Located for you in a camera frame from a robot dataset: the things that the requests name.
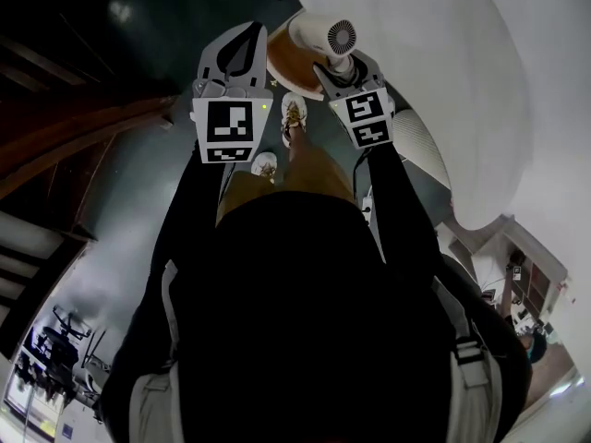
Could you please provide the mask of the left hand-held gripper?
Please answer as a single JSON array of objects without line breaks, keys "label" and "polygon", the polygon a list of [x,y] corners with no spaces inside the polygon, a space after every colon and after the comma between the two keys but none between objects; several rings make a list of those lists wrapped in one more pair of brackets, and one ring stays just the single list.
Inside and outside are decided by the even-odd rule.
[{"label": "left hand-held gripper", "polygon": [[[263,88],[267,37],[264,25],[250,21],[202,51],[189,116],[204,163],[251,162],[258,150],[273,103],[272,92]],[[245,87],[221,81],[228,78]]]}]

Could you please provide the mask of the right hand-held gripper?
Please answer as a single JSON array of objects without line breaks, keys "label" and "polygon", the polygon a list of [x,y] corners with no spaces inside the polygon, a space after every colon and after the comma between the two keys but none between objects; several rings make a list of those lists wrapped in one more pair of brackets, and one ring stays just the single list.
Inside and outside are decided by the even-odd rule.
[{"label": "right hand-held gripper", "polygon": [[387,92],[378,63],[361,51],[353,51],[358,93],[345,95],[345,81],[319,63],[313,71],[331,100],[329,107],[357,150],[392,143],[394,103]]}]

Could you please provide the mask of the white tray with brown interior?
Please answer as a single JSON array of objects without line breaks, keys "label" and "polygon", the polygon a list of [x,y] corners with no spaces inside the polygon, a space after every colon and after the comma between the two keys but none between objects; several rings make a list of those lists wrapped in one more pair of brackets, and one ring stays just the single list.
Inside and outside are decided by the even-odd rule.
[{"label": "white tray with brown interior", "polygon": [[287,19],[267,40],[267,70],[278,84],[300,96],[322,102],[323,88],[313,65],[325,65],[325,57],[296,46],[288,33]]}]

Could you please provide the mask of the white hair dryer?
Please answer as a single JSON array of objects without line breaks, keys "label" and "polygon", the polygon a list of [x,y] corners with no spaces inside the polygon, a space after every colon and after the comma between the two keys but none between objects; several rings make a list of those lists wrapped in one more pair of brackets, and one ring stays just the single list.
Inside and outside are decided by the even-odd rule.
[{"label": "white hair dryer", "polygon": [[350,20],[303,11],[289,21],[287,30],[297,47],[323,55],[332,73],[351,72],[357,35]]}]

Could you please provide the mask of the person's left forearm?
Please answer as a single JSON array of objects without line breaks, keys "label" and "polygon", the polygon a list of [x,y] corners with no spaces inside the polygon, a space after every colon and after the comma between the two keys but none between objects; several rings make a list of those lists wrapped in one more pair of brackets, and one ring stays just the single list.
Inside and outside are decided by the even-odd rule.
[{"label": "person's left forearm", "polygon": [[168,261],[181,268],[197,256],[215,228],[224,165],[204,163],[195,147],[165,215],[151,258],[151,271]]}]

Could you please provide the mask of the person's right forearm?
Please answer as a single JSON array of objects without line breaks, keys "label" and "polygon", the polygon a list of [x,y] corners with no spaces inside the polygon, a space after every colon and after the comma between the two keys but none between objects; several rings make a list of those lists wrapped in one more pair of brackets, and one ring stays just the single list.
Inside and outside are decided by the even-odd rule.
[{"label": "person's right forearm", "polygon": [[400,268],[433,269],[440,260],[435,230],[393,144],[372,148],[368,168],[386,261]]}]

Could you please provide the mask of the person's right white shoe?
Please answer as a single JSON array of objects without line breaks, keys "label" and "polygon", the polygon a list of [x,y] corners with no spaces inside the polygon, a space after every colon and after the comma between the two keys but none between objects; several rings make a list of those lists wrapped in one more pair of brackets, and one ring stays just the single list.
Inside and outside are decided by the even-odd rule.
[{"label": "person's right white shoe", "polygon": [[306,123],[308,117],[308,108],[304,98],[295,93],[287,92],[282,98],[282,139],[284,145],[291,148],[291,133],[292,128],[298,128],[302,132],[306,132]]}]

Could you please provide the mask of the person's white shoe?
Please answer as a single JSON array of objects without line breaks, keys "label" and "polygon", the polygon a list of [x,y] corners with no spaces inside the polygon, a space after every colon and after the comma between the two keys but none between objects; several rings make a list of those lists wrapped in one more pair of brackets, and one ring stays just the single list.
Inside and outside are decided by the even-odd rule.
[{"label": "person's white shoe", "polygon": [[306,132],[306,123],[308,117],[308,108],[304,98],[295,93],[287,92],[282,98],[282,139],[284,145],[291,148],[291,133],[292,128],[298,128],[302,132]]},{"label": "person's white shoe", "polygon": [[274,184],[277,166],[278,162],[276,155],[271,151],[263,151],[253,160],[251,164],[251,173],[267,179]]}]

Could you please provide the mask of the person's tan trousers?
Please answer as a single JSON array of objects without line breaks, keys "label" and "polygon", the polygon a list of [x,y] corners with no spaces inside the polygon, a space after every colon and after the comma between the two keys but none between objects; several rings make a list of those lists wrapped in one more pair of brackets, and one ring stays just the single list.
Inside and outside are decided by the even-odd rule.
[{"label": "person's tan trousers", "polygon": [[320,194],[355,202],[353,188],[341,166],[323,149],[314,146],[301,125],[283,130],[288,135],[289,164],[283,181],[275,185],[267,177],[237,172],[231,177],[216,223],[230,211],[263,196],[284,191]]}]

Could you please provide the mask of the person's left white shoe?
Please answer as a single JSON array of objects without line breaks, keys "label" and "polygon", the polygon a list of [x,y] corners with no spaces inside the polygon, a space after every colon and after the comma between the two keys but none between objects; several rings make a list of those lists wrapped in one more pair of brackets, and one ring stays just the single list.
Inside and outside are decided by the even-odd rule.
[{"label": "person's left white shoe", "polygon": [[251,173],[267,179],[274,184],[277,166],[278,162],[276,155],[271,151],[263,151],[253,160],[251,164]]}]

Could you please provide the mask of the person's black jacket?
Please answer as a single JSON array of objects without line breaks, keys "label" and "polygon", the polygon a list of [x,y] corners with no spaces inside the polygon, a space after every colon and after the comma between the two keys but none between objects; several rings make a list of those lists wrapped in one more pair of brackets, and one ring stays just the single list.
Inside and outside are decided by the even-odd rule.
[{"label": "person's black jacket", "polygon": [[285,191],[150,271],[101,410],[114,443],[499,443],[531,373],[441,253],[400,268],[352,203]]}]

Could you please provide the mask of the beige shelf unit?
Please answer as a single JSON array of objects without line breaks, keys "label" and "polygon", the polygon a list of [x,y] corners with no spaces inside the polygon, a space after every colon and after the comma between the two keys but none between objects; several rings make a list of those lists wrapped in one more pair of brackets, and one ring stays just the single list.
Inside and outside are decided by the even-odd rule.
[{"label": "beige shelf unit", "polygon": [[453,216],[444,225],[452,233],[450,250],[483,291],[501,286],[509,256],[521,253],[513,293],[533,319],[549,321],[567,269],[513,216],[501,215],[478,230],[466,230]]}]

